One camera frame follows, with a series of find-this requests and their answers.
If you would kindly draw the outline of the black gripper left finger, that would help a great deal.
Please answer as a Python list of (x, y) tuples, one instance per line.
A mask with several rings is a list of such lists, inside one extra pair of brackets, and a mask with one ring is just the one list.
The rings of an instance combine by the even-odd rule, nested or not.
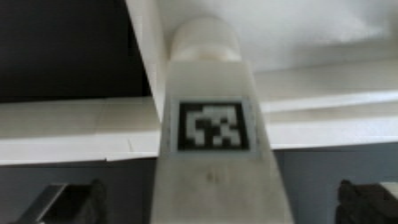
[(108, 224), (107, 187), (101, 181), (50, 184), (16, 224)]

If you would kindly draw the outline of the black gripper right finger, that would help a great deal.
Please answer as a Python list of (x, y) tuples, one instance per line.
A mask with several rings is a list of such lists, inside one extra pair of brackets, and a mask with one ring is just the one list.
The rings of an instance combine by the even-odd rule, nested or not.
[(338, 188), (334, 224), (398, 224), (398, 182), (354, 184)]

